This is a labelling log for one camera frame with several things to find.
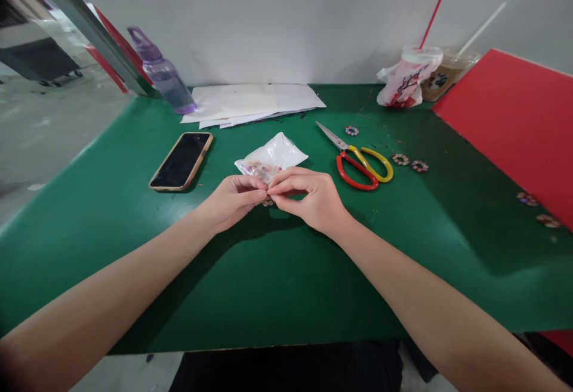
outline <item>person's right hand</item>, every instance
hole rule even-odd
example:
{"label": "person's right hand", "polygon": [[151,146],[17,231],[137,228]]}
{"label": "person's right hand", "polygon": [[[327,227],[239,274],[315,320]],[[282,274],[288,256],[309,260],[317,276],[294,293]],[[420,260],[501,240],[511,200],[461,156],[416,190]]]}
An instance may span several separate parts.
{"label": "person's right hand", "polygon": [[[344,208],[332,177],[306,168],[290,167],[270,182],[267,193],[277,207],[302,218],[307,225],[329,235],[352,219]],[[288,197],[306,193],[301,201]]]}

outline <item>white straw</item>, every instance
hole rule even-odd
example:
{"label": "white straw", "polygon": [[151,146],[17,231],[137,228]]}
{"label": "white straw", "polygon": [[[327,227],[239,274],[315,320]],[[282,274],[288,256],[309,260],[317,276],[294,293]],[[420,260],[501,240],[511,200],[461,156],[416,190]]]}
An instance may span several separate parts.
{"label": "white straw", "polygon": [[493,19],[495,19],[495,17],[497,15],[499,15],[500,11],[503,10],[503,8],[507,5],[507,2],[503,2],[501,3],[501,5],[497,8],[496,11],[494,11],[493,15],[489,17],[489,19],[487,19],[486,22],[483,23],[483,25],[481,25],[481,27],[479,28],[479,30],[476,31],[476,33],[472,36],[472,38],[470,38],[466,44],[464,44],[464,46],[462,47],[462,49],[460,49],[460,51],[457,54],[457,57],[459,57],[460,55],[462,55],[463,52],[466,51],[466,49],[473,43],[473,41],[478,38],[478,36],[483,32],[483,30],[485,30],[489,24],[491,24],[491,22],[493,21]]}

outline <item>hand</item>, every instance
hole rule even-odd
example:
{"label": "hand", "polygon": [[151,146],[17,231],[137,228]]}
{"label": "hand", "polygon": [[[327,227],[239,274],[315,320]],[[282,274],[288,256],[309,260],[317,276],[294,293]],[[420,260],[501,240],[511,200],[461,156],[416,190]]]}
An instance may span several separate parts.
{"label": "hand", "polygon": [[193,214],[215,234],[223,232],[243,219],[253,207],[267,197],[267,185],[257,177],[233,175],[226,177]]}
{"label": "hand", "polygon": [[[290,167],[270,182],[267,193],[277,207],[302,218],[307,225],[331,235],[352,216],[344,208],[332,177],[306,168]],[[306,193],[301,201],[288,197]]]}

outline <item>phone case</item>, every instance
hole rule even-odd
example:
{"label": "phone case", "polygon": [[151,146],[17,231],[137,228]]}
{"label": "phone case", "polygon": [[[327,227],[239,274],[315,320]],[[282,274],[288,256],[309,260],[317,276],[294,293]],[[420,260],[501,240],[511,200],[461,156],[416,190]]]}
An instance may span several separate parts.
{"label": "phone case", "polygon": [[[199,155],[199,157],[197,158],[197,161],[195,161],[195,165],[193,166],[193,169],[191,170],[191,173],[189,174],[189,177],[187,177],[187,181],[185,182],[185,184],[181,187],[173,187],[173,186],[151,186],[151,182],[155,179],[155,177],[157,176],[157,174],[159,173],[159,170],[161,169],[161,167],[163,167],[163,164],[165,163],[165,161],[167,160],[167,158],[169,158],[169,156],[171,155],[171,152],[173,152],[173,149],[175,149],[175,146],[179,144],[179,142],[181,141],[181,138],[185,135],[185,134],[209,134],[209,138],[207,139],[207,142],[205,143],[205,147],[203,147],[203,150],[201,151],[201,154]],[[169,191],[169,192],[180,192],[183,190],[186,190],[189,185],[191,184],[191,182],[193,181],[193,177],[195,177],[195,174],[197,174],[197,171],[199,170],[199,167],[201,166],[201,162],[203,162],[203,158],[205,157],[205,154],[207,152],[207,150],[209,149],[209,146],[211,145],[211,142],[213,141],[213,135],[210,132],[184,132],[175,142],[175,144],[173,145],[173,147],[171,148],[171,150],[169,151],[169,153],[167,154],[167,156],[165,157],[165,159],[163,160],[163,162],[161,163],[161,165],[159,166],[159,168],[157,169],[157,171],[153,174],[153,177],[151,178],[151,180],[149,181],[149,188],[153,189],[154,191],[157,192],[163,192],[163,191]]]}

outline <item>bead scrap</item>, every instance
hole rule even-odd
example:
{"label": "bead scrap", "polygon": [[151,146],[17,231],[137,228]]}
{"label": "bead scrap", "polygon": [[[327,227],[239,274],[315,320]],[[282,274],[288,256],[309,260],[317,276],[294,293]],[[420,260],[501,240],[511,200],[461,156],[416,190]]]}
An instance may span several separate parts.
{"label": "bead scrap", "polygon": [[528,205],[530,207],[536,207],[539,205],[539,203],[537,202],[535,197],[533,197],[533,195],[525,193],[525,192],[518,193],[517,199],[519,199],[520,203],[523,203],[523,204]]}
{"label": "bead scrap", "polygon": [[402,153],[395,153],[392,155],[392,159],[394,160],[394,162],[396,162],[398,165],[408,165],[410,163],[410,160],[408,159],[408,157]]}
{"label": "bead scrap", "polygon": [[416,170],[417,172],[424,173],[424,172],[427,172],[427,171],[428,171],[428,168],[429,168],[429,167],[428,167],[428,164],[426,164],[425,162],[420,161],[420,160],[415,160],[415,161],[412,163],[412,168],[413,168],[414,170]]}
{"label": "bead scrap", "polygon": [[346,134],[351,135],[352,137],[355,137],[358,135],[358,133],[360,131],[358,131],[358,128],[356,128],[355,126],[349,125],[346,127],[345,132],[346,132]]}
{"label": "bead scrap", "polygon": [[547,228],[559,228],[561,226],[561,223],[558,222],[558,220],[553,216],[543,214],[537,215],[535,218],[538,222],[544,224]]}

